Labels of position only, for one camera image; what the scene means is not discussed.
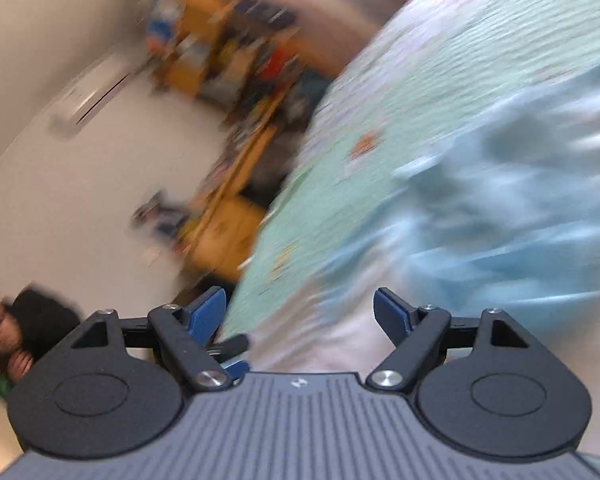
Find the metal screw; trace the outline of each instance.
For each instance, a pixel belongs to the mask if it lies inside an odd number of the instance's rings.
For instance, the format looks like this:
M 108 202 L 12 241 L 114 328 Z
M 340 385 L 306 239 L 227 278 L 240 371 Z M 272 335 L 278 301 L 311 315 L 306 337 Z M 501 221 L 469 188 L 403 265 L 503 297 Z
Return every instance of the metal screw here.
M 218 370 L 205 370 L 196 375 L 196 382 L 205 388 L 219 388 L 227 382 L 226 374 Z
M 380 370 L 371 376 L 371 381 L 377 386 L 390 388 L 402 382 L 402 376 L 395 370 Z

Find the air conditioner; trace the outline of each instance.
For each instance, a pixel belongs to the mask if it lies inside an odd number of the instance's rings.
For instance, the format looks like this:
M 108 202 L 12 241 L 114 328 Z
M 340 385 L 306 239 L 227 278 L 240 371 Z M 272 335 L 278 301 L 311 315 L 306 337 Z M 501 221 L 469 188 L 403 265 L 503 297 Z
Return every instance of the air conditioner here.
M 52 105 L 52 124 L 75 135 L 144 66 L 146 56 L 113 52 L 74 80 Z

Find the green object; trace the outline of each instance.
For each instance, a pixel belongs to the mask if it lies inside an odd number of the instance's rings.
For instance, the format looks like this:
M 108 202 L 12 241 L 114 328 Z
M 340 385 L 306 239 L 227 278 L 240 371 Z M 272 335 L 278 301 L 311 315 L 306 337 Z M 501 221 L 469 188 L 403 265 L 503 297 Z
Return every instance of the green object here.
M 12 388 L 11 381 L 4 374 L 0 374 L 0 398 L 5 399 Z

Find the ribbed gray surface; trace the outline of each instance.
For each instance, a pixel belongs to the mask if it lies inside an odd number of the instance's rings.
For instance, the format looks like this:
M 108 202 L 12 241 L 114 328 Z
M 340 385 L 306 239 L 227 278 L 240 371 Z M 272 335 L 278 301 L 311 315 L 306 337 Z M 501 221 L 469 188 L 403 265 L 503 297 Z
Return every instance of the ribbed gray surface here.
M 600 477 L 573 455 L 530 465 L 464 456 L 430 436 L 403 398 L 371 393 L 351 374 L 254 373 L 233 390 L 197 396 L 171 431 L 136 452 L 94 462 L 28 452 L 0 476 L 0 480 L 373 478 Z

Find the mint green bedsheet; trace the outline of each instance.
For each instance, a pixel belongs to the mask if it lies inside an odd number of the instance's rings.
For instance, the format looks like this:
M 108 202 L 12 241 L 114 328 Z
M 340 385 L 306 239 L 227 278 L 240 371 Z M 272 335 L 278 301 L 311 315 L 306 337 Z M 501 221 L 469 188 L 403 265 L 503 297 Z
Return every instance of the mint green bedsheet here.
M 600 0 L 412 0 L 325 98 L 224 334 L 282 306 L 431 140 L 524 86 L 599 62 Z M 373 130 L 381 142 L 352 167 L 350 150 Z

